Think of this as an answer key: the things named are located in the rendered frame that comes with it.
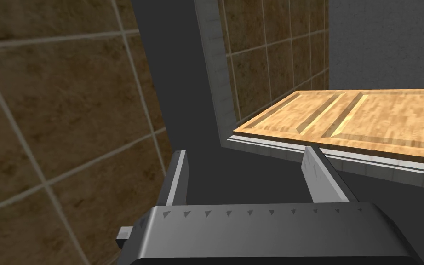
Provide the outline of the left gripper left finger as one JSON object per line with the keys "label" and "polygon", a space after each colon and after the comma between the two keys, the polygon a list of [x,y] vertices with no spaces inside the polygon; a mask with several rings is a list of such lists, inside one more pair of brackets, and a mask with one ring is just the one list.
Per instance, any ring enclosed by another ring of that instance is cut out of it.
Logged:
{"label": "left gripper left finger", "polygon": [[186,205],[189,163],[185,150],[173,152],[156,205]]}

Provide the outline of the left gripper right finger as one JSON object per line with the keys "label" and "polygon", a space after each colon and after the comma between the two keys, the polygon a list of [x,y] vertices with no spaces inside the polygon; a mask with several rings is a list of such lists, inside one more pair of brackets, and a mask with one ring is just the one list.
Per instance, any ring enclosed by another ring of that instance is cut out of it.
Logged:
{"label": "left gripper right finger", "polygon": [[314,203],[359,201],[318,146],[305,147],[301,170]]}

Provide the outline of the light wooden door leaf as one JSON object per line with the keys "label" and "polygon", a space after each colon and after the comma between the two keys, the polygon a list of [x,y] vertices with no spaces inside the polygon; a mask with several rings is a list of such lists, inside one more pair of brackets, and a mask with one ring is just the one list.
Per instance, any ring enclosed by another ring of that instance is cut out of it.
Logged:
{"label": "light wooden door leaf", "polygon": [[296,91],[233,134],[424,163],[424,89]]}

